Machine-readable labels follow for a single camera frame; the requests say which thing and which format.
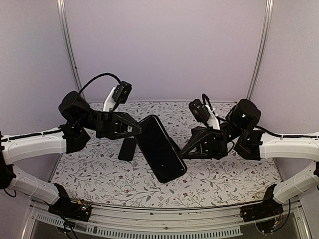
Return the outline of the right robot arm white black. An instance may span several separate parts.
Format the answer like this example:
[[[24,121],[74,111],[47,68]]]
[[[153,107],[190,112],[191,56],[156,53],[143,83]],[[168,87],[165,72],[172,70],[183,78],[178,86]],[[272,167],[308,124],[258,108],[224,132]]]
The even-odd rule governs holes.
[[[234,150],[246,160],[297,158],[311,164],[288,180],[270,186],[258,205],[258,213],[268,217],[290,198],[319,184],[319,134],[272,133],[258,126],[261,111],[248,99],[241,99],[220,118],[207,95],[189,103],[195,119],[203,126],[191,131],[191,138],[181,150],[183,159],[221,159],[228,155],[227,144],[236,140]]]

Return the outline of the small black phone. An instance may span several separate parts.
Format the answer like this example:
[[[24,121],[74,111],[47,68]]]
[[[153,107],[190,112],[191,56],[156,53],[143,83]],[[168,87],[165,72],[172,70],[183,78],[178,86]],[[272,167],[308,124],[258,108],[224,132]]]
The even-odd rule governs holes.
[[[157,180],[164,184],[183,176],[187,166],[159,117],[149,115],[138,125],[142,133],[135,140]]]

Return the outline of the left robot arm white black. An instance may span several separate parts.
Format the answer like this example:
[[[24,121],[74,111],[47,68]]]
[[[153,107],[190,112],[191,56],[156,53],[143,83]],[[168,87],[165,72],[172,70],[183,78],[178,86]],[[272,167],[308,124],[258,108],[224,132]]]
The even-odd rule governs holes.
[[[59,127],[25,135],[0,137],[0,187],[22,192],[54,205],[63,216],[74,212],[74,205],[62,186],[44,182],[19,169],[15,162],[49,154],[81,151],[90,140],[86,130],[95,131],[97,138],[110,140],[139,135],[142,128],[128,113],[114,108],[125,102],[116,101],[114,92],[107,96],[102,111],[93,110],[76,91],[68,93],[58,109],[67,120]]]

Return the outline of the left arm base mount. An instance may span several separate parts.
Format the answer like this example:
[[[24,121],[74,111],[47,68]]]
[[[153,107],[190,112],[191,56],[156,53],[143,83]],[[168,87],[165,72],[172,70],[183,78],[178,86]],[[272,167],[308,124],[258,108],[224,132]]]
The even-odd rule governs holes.
[[[61,218],[88,222],[92,211],[91,202],[84,199],[73,202],[62,185],[54,183],[54,186],[58,190],[59,198],[57,202],[49,205],[48,212]]]

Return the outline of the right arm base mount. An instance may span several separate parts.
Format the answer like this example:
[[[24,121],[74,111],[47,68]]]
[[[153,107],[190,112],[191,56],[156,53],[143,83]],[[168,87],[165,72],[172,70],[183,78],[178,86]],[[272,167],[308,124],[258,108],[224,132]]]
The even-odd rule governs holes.
[[[282,203],[277,203],[274,200],[275,186],[276,184],[273,184],[267,188],[262,202],[240,208],[239,216],[244,220],[244,222],[260,220],[276,216],[284,212]]]

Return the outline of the large black phone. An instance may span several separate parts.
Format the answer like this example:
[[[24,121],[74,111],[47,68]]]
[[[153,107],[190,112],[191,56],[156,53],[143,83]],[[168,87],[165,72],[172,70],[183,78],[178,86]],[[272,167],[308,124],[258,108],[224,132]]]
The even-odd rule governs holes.
[[[123,140],[118,159],[121,161],[132,161],[136,150],[136,140],[133,137],[127,137]]]

